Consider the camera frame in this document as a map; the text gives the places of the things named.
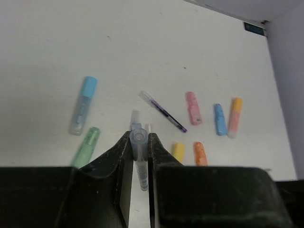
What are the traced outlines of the yellow cap highlighter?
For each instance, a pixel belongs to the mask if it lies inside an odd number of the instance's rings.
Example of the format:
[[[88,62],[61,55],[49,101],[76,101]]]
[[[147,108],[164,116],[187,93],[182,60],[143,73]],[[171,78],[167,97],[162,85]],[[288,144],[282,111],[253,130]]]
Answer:
[[[172,146],[171,154],[179,163],[183,163],[184,154],[185,154],[185,145],[182,143],[174,143]]]

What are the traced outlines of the blue ink pen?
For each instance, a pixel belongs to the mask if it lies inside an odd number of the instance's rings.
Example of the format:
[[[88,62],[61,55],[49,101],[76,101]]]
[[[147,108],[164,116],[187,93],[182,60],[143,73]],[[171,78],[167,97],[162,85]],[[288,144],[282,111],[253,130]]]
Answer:
[[[139,117],[140,117],[140,112],[138,110],[133,110],[130,121],[131,131],[142,127],[141,123],[139,122]]]

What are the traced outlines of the black ink pen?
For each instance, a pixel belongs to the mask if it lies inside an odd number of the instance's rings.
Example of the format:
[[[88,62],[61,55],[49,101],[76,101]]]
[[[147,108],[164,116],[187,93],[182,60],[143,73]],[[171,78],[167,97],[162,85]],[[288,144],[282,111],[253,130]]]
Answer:
[[[143,128],[133,129],[130,133],[137,175],[141,190],[148,190],[148,133]]]

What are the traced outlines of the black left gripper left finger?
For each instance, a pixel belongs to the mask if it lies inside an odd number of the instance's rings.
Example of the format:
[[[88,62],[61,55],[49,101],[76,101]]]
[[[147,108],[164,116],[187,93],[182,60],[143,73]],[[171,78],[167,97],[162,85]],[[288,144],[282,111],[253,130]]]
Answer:
[[[130,132],[98,158],[75,171],[61,228],[129,226],[133,155]]]

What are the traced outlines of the green ink pen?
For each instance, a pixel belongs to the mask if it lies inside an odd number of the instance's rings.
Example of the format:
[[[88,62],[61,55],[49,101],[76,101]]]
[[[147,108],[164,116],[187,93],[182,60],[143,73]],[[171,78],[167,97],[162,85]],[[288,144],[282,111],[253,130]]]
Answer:
[[[145,125],[144,129],[146,130],[146,132],[147,132],[148,134],[150,134],[150,133],[153,132],[152,125],[149,124],[149,123]]]

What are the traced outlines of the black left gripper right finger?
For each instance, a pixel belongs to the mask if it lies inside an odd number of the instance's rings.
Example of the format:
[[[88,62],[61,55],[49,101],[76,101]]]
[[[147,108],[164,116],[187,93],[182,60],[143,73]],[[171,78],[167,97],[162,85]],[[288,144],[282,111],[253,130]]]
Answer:
[[[276,183],[255,167],[184,166],[149,134],[153,228],[293,228]]]

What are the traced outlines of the purple ink pen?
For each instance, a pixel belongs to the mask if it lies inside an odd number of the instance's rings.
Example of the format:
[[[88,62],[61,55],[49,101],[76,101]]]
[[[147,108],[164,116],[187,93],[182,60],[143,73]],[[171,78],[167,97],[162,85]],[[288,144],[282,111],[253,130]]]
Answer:
[[[141,91],[139,93],[139,96],[150,106],[157,109],[166,119],[168,119],[181,132],[183,133],[187,132],[187,129],[181,123],[179,123],[171,114],[169,114],[163,107],[161,107],[147,92]]]

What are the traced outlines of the orange cap highlighter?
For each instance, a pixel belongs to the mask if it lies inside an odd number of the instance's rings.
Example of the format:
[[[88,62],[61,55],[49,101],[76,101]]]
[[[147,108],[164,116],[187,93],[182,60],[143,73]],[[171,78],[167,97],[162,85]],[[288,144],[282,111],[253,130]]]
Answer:
[[[227,133],[229,138],[235,138],[237,135],[242,105],[243,100],[241,98],[235,97],[232,99]]]

